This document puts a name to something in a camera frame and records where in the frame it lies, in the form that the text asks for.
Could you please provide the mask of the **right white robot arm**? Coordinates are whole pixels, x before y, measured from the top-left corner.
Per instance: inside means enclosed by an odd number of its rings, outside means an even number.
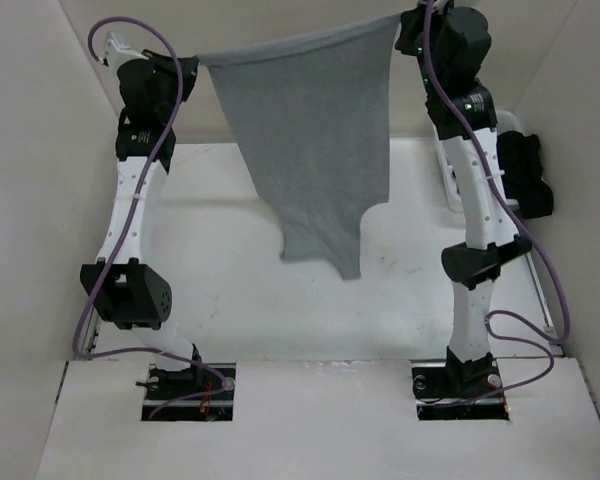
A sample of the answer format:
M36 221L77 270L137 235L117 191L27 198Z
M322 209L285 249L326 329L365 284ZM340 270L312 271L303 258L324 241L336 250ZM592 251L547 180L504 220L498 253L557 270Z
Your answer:
M455 175L464 242L442 251L453 287L453 328L441 366L412 369L419 400L469 402L497 389L486 327L502 267L531 249L507 210L497 156L497 115L478 73L490 47L486 17L451 1L421 1L402 13L396 49L417 59L426 109Z

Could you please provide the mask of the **grey tank top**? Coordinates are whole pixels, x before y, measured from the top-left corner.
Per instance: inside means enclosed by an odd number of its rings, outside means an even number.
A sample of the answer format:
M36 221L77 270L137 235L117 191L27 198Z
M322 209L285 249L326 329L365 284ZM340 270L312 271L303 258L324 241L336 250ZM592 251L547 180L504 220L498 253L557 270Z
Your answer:
M389 80L399 16L206 53L221 109L287 262L361 275L361 222L390 190Z

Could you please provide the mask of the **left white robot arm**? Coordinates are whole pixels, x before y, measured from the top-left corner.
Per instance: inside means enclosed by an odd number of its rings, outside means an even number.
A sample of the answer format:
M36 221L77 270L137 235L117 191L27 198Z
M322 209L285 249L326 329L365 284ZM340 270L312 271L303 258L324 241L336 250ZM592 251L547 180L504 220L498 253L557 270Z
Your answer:
M135 333L154 350L157 388L186 399L203 390L201 356L171 320L172 289L150 266L149 253L176 142L169 121L174 106L189 98L198 65L195 57L172 59L145 50L131 52L117 66L123 107L115 140L116 194L96 260L80 271L100 319Z

